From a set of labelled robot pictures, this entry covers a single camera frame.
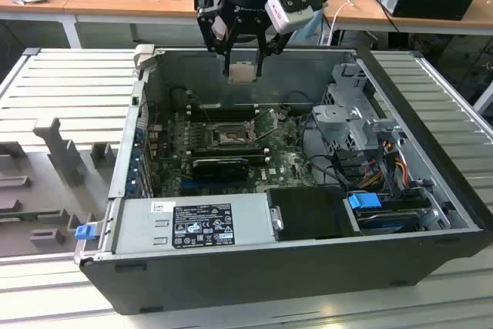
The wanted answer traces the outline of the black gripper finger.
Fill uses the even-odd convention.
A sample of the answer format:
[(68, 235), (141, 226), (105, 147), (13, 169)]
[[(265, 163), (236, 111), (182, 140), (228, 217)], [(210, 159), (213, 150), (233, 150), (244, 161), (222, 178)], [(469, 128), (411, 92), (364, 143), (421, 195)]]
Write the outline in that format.
[(223, 74), (230, 72), (230, 53), (236, 41), (236, 13), (232, 4), (200, 8), (197, 22), (209, 52), (224, 57)]
[(257, 36), (258, 51), (256, 57), (256, 77), (262, 76), (264, 59), (272, 54), (279, 55), (290, 41), (292, 34), (292, 32), (283, 35), (277, 33), (270, 41), (267, 41), (267, 37), (264, 33)]

